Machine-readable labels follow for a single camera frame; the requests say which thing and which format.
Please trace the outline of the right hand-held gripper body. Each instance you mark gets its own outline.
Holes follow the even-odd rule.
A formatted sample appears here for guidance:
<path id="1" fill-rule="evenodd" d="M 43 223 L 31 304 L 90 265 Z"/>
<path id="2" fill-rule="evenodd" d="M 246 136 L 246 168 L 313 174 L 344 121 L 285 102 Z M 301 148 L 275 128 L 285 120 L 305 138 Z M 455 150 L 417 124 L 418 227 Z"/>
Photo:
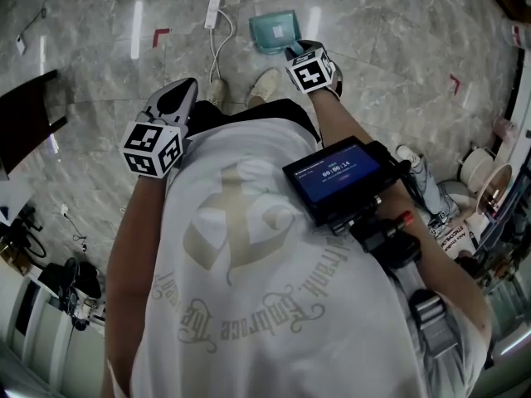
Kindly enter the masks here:
<path id="1" fill-rule="evenodd" d="M 321 42 L 297 40 L 285 49 L 285 58 L 285 69 L 298 91 L 307 95 L 324 89 L 341 97 L 343 74 Z"/>

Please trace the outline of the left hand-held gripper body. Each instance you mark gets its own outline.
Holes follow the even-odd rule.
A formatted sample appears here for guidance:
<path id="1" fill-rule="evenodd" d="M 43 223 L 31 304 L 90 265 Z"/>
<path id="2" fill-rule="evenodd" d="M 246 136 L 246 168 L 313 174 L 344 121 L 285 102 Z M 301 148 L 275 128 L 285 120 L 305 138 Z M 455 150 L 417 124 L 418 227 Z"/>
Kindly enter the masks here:
<path id="1" fill-rule="evenodd" d="M 196 103 L 197 80 L 176 80 L 156 91 L 136 120 L 128 122 L 119 152 L 129 171 L 163 178 L 188 146 L 188 119 Z"/>

